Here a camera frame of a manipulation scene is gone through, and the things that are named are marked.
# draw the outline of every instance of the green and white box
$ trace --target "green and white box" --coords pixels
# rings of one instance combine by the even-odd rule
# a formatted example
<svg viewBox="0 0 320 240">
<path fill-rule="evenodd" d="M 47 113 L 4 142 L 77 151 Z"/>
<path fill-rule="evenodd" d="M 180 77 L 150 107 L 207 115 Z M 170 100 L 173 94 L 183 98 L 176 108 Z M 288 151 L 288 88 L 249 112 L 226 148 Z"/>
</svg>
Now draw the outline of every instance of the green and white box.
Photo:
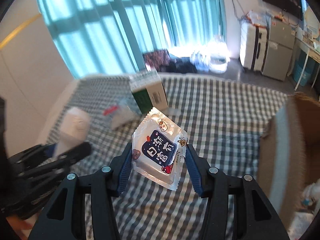
<svg viewBox="0 0 320 240">
<path fill-rule="evenodd" d="M 142 114 L 152 107 L 158 110 L 168 108 L 167 97 L 157 71 L 139 72 L 131 77 L 130 89 Z"/>
</svg>

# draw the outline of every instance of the yellow wall stripe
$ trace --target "yellow wall stripe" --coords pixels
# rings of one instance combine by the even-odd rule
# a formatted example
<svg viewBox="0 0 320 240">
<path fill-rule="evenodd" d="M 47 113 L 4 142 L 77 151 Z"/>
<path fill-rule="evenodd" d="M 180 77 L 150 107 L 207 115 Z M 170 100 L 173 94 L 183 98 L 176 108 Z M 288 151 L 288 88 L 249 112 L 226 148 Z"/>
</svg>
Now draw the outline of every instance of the yellow wall stripe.
<svg viewBox="0 0 320 240">
<path fill-rule="evenodd" d="M 29 24 L 33 23 L 36 19 L 41 17 L 41 13 L 31 17 L 25 22 L 21 23 L 17 28 L 15 28 L 8 36 L 4 38 L 4 40 L 0 43 L 0 49 L 3 49 L 5 45 L 7 45 L 15 36 L 19 34 L 23 29 L 25 29 Z"/>
</svg>

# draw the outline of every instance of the gingham fabric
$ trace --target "gingham fabric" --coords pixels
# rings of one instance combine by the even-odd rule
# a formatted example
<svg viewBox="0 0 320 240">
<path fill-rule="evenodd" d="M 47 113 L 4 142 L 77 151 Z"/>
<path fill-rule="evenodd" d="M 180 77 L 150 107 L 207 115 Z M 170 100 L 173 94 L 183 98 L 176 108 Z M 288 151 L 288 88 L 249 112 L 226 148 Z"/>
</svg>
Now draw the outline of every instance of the gingham fabric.
<svg viewBox="0 0 320 240">
<path fill-rule="evenodd" d="M 168 116 L 189 135 L 200 157 L 224 173 L 254 177 L 258 169 L 259 137 L 264 125 L 282 106 L 286 95 L 248 84 L 202 75 L 163 76 L 170 107 L 181 110 Z M 92 118 L 87 140 L 92 154 L 72 167 L 78 176 L 94 173 L 120 155 L 131 140 L 138 121 L 111 131 L 104 109 L 130 98 L 127 77 L 95 77 L 81 80 L 52 128 L 48 143 L 57 142 L 63 115 L 76 106 Z M 206 199 L 194 192 L 184 164 L 177 191 L 168 190 L 132 171 L 127 188 L 113 199 L 122 239 L 197 239 Z M 85 209 L 87 238 L 93 238 L 90 196 Z M 233 198 L 229 198 L 227 238 L 232 236 Z"/>
</svg>

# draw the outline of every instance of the human hand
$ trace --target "human hand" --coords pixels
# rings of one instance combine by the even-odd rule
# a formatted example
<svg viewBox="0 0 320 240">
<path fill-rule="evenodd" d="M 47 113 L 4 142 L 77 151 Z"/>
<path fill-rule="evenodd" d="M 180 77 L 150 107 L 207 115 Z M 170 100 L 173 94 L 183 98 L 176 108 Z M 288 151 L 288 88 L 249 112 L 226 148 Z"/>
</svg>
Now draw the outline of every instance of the human hand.
<svg viewBox="0 0 320 240">
<path fill-rule="evenodd" d="M 30 230 L 32 229 L 32 225 L 28 222 L 21 220 L 17 216 L 7 217 L 7 222 L 10 224 L 12 229 L 16 232 L 16 234 L 21 238 L 21 240 L 27 240 L 28 238 L 22 232 L 22 230 Z"/>
</svg>

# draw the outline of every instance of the gray mini fridge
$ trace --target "gray mini fridge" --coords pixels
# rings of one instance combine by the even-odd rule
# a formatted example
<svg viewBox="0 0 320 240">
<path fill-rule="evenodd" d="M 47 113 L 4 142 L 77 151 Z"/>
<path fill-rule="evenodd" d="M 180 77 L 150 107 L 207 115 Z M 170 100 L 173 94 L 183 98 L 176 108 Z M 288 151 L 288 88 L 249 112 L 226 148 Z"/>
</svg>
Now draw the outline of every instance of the gray mini fridge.
<svg viewBox="0 0 320 240">
<path fill-rule="evenodd" d="M 284 80 L 292 57 L 295 32 L 291 26 L 274 18 L 268 21 L 267 54 L 264 76 Z"/>
</svg>

